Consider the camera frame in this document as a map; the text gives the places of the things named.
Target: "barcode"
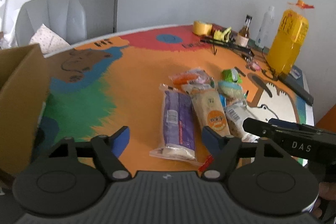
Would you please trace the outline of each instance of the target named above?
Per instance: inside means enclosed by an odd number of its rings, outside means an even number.
[[[209,84],[199,84],[197,83],[197,79],[196,80],[190,80],[188,83],[191,85],[195,85],[194,88],[196,88],[197,90],[209,90],[212,87]]]
[[[167,122],[177,124],[177,111],[176,110],[167,110]]]
[[[230,109],[227,113],[235,122],[240,119],[239,115],[233,109]]]

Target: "cardboard box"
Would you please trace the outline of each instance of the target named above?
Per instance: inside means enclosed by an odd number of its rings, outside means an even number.
[[[30,163],[49,83],[38,44],[0,51],[0,169],[11,175]]]

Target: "green paint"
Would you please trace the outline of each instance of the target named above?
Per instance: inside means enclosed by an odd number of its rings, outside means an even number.
[[[306,123],[306,110],[305,109],[297,109],[299,114],[299,122]]]
[[[73,93],[55,93],[48,97],[44,116],[58,122],[59,132],[54,143],[66,136],[75,141],[92,137],[93,126],[101,126],[101,119],[110,115],[115,109],[112,98],[104,92],[108,87],[103,78],[86,88]]]
[[[300,163],[301,165],[303,165],[303,159],[298,158],[298,159],[297,159],[297,162]]]

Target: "snack package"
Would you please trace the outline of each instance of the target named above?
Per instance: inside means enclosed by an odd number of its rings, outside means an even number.
[[[201,68],[191,69],[173,76],[169,76],[174,85],[210,84],[211,77]]]
[[[193,102],[201,128],[209,126],[220,136],[230,135],[224,109],[217,90],[209,84],[186,84],[182,89],[188,93]]]
[[[227,124],[232,135],[241,138],[243,142],[253,142],[259,137],[247,133],[243,129],[243,122],[246,118],[257,119],[243,104],[233,104],[225,109]]]
[[[243,80],[241,79],[239,73],[235,68],[225,69],[222,71],[222,79],[226,82],[241,84]]]
[[[223,108],[226,108],[226,98],[224,97],[224,95],[220,94],[219,95],[220,98],[220,102],[222,103]]]
[[[223,94],[227,99],[227,105],[232,105],[235,102],[246,102],[245,94],[241,85],[236,83],[219,81],[218,92]]]
[[[164,84],[160,85],[160,90],[164,94],[161,126],[162,145],[150,151],[150,155],[196,163],[191,98],[178,89]]]
[[[230,34],[231,34],[231,27],[227,28],[223,32],[220,30],[216,30],[213,34],[213,38],[223,42],[228,42]]]

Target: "orange label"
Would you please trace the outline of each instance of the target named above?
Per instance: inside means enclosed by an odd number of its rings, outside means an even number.
[[[222,131],[226,127],[225,114],[219,110],[212,110],[207,117],[208,126],[214,131]]]

